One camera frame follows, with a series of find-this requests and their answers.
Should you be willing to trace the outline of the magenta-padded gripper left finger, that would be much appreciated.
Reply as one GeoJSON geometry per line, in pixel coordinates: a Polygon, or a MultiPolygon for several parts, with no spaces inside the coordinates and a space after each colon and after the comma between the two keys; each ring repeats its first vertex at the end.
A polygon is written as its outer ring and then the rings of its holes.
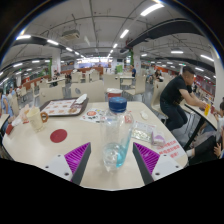
{"type": "Polygon", "coordinates": [[[79,185],[81,183],[89,156],[91,143],[85,143],[67,154],[57,154],[43,169],[79,185]]]}

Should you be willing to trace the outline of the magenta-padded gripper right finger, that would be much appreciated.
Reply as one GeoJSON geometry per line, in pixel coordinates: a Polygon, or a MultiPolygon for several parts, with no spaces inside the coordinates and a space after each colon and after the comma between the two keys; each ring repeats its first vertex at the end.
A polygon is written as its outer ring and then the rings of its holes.
{"type": "Polygon", "coordinates": [[[169,155],[159,155],[138,143],[133,143],[133,154],[145,185],[182,169],[169,155]]]}

